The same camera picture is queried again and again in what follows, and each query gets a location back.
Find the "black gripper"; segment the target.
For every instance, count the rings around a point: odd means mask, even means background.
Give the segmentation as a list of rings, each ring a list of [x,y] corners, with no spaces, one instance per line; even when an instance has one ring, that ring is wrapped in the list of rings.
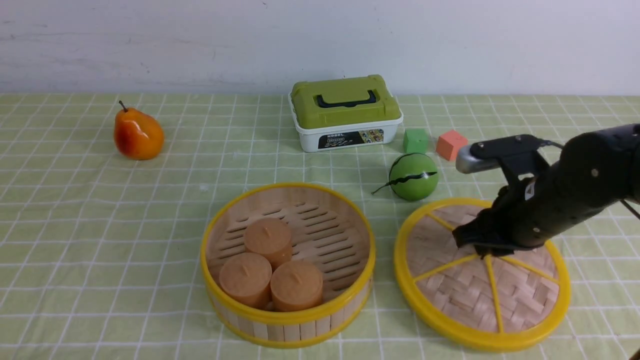
[[[480,256],[512,255],[541,248],[570,228],[570,191],[556,178],[527,177],[503,187],[491,207],[480,210],[452,236],[458,248]]]

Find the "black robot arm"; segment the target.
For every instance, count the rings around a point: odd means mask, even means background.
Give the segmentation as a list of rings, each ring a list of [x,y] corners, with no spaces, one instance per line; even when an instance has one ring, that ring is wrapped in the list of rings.
[[[460,173],[499,168],[507,184],[489,208],[452,231],[458,248],[472,246],[480,256],[532,251],[615,203],[639,203],[638,124],[572,137],[553,164],[539,153],[544,146],[555,142],[520,134],[460,150]]]

